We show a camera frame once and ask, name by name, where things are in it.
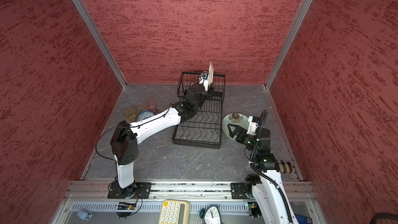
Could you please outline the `mint green plate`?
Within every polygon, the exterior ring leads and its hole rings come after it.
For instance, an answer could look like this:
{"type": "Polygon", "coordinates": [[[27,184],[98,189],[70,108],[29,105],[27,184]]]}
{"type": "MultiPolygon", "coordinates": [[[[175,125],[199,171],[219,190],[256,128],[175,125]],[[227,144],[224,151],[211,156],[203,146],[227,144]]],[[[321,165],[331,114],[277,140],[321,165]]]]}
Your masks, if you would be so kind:
{"type": "Polygon", "coordinates": [[[240,126],[243,129],[245,129],[247,132],[248,127],[249,127],[248,116],[241,114],[241,113],[229,113],[223,118],[222,130],[223,130],[224,134],[230,140],[235,140],[235,138],[230,136],[230,132],[229,132],[229,128],[228,128],[229,124],[240,126]]]}

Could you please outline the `cream plate gold rim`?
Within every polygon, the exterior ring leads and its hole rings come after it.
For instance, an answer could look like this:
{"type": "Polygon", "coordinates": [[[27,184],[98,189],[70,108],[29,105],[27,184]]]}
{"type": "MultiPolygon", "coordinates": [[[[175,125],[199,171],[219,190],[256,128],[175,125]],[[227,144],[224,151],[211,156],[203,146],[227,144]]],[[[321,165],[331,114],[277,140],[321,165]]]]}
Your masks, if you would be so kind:
{"type": "Polygon", "coordinates": [[[210,85],[213,83],[213,77],[214,77],[214,66],[212,62],[209,64],[209,70],[208,70],[208,89],[210,88],[210,85]]]}

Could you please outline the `pink drinking glass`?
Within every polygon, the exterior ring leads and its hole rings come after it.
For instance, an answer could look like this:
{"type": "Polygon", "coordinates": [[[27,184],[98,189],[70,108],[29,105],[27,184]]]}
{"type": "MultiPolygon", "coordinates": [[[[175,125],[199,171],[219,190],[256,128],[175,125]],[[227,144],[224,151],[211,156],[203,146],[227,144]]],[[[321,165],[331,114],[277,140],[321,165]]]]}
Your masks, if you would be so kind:
{"type": "Polygon", "coordinates": [[[142,100],[141,106],[144,111],[156,111],[155,100],[152,97],[147,97],[142,100]]]}

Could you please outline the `blue floral white bowl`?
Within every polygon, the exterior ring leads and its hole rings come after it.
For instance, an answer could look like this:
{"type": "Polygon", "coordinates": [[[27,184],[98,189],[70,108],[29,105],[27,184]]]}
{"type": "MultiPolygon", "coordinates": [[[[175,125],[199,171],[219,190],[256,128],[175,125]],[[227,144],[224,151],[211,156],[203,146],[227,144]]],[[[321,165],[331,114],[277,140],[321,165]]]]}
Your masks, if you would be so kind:
{"type": "Polygon", "coordinates": [[[155,115],[155,113],[152,112],[152,111],[149,111],[149,110],[147,110],[147,111],[142,111],[142,112],[140,112],[140,113],[137,115],[135,121],[136,121],[136,122],[143,121],[143,120],[145,120],[145,119],[148,119],[148,118],[153,117],[154,115],[155,115]]]}

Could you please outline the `amber drinking glass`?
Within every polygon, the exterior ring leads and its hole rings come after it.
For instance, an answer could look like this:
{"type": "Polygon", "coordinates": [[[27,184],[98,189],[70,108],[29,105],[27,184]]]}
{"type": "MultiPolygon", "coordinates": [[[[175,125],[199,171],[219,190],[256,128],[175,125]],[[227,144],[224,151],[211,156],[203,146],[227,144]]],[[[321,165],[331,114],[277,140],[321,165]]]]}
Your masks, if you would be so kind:
{"type": "Polygon", "coordinates": [[[136,118],[138,116],[138,110],[135,106],[129,106],[126,107],[123,110],[123,116],[129,121],[129,122],[135,122],[136,118]]]}

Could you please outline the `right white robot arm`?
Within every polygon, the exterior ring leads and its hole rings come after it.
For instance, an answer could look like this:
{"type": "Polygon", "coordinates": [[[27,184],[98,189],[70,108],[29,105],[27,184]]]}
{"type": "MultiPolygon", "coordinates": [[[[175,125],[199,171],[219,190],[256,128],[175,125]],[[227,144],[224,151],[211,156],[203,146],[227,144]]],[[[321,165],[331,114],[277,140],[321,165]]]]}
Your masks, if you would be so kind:
{"type": "Polygon", "coordinates": [[[271,133],[256,123],[249,129],[228,124],[229,136],[251,152],[249,165],[255,172],[246,178],[246,194],[256,200],[266,224],[297,224],[282,182],[280,162],[271,153],[271,133]]]}

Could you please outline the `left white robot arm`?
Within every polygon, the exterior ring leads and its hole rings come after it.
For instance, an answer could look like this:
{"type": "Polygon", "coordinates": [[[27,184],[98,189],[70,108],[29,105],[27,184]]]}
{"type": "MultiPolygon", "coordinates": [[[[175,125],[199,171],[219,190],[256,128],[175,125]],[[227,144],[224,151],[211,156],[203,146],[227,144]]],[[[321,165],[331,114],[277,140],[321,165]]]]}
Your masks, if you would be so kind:
{"type": "Polygon", "coordinates": [[[109,187],[109,199],[131,199],[138,196],[134,178],[134,161],[138,158],[138,145],[152,135],[193,118],[207,99],[212,99],[212,84],[193,84],[186,90],[185,98],[150,118],[128,124],[122,121],[110,141],[117,176],[109,187]]]}

